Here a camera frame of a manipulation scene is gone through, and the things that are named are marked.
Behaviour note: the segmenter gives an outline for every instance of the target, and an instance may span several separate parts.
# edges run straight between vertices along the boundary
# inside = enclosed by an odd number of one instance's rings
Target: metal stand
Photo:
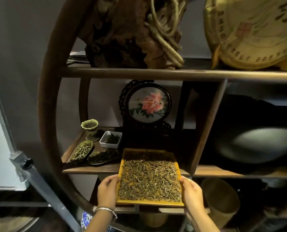
[[[47,204],[48,207],[52,207],[74,232],[81,232],[79,223],[33,166],[33,160],[27,158],[22,151],[18,151],[10,155],[10,161],[16,167],[18,174],[20,174],[20,180],[28,181],[32,184],[38,193],[49,203]]]

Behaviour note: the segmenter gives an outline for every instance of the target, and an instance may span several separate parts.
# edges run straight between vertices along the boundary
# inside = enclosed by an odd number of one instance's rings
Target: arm
[[[183,202],[185,215],[197,232],[220,232],[215,223],[207,215],[203,206],[203,192],[191,179],[181,177],[184,186]]]
[[[119,182],[118,174],[106,177],[98,186],[98,207],[114,210],[116,206],[116,185]],[[98,210],[90,221],[85,232],[106,232],[113,218],[110,211]]]

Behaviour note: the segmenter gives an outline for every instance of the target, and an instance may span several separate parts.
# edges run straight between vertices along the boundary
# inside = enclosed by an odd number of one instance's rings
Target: hand
[[[116,185],[119,181],[118,174],[103,179],[97,191],[98,207],[107,207],[114,210],[116,206]]]
[[[184,176],[181,176],[180,181],[184,186],[183,203],[186,207],[185,214],[188,219],[194,219],[195,214],[206,214],[203,205],[203,191],[200,186]]]

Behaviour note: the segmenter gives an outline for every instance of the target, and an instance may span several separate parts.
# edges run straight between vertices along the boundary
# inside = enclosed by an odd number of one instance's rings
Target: tray of dried tea leaves
[[[117,204],[183,207],[180,169],[173,153],[125,148]]]

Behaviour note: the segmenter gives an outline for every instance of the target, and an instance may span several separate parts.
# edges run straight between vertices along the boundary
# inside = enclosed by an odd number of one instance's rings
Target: white square bowl
[[[106,138],[107,138],[107,136],[109,134],[113,134],[115,136],[119,136],[120,137],[119,142],[117,144],[105,143],[104,141],[106,140]],[[99,141],[99,143],[100,143],[100,146],[103,147],[103,148],[117,149],[119,147],[119,144],[120,144],[121,140],[122,140],[122,133],[106,131],[104,133],[104,135],[102,136],[101,140]]]

